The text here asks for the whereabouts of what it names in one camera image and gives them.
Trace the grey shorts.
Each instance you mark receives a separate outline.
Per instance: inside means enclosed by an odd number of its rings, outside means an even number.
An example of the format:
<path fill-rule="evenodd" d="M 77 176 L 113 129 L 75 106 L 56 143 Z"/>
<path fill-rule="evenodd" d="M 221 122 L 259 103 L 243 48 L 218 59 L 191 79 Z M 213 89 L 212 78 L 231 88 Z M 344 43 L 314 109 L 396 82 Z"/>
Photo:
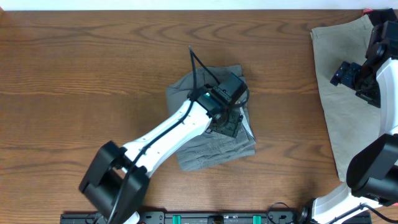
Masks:
<path fill-rule="evenodd" d="M 192 86 L 193 73 L 190 72 L 166 88 L 167 108 L 170 115 L 181 107 Z M 235 138 L 208 131 L 191 139 L 176 152 L 180 169 L 200 170 L 240 157 L 255 155 L 256 140 L 249 124 L 247 106 L 241 107 L 239 112 L 243 115 L 243 124 Z"/>

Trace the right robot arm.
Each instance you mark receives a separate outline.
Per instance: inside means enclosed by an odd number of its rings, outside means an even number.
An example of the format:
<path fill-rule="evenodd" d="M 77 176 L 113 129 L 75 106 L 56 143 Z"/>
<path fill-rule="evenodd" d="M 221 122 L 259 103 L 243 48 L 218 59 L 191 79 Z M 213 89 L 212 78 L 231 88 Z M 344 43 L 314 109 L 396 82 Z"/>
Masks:
<path fill-rule="evenodd" d="M 397 22 L 366 18 L 311 31 L 318 89 L 340 186 L 299 223 L 343 223 L 397 203 Z"/>

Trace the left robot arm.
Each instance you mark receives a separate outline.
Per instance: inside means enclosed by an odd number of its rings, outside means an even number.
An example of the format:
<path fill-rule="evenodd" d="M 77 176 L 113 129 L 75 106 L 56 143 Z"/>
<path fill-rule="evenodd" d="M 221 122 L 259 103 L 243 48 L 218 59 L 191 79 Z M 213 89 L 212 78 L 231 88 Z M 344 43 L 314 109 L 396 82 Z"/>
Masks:
<path fill-rule="evenodd" d="M 189 140 L 210 126 L 234 135 L 242 115 L 235 112 L 243 87 L 206 86 L 188 93 L 181 107 L 142 137 L 117 146 L 100 147 L 80 185 L 80 192 L 104 216 L 106 223 L 137 223 L 138 209 L 156 169 Z"/>

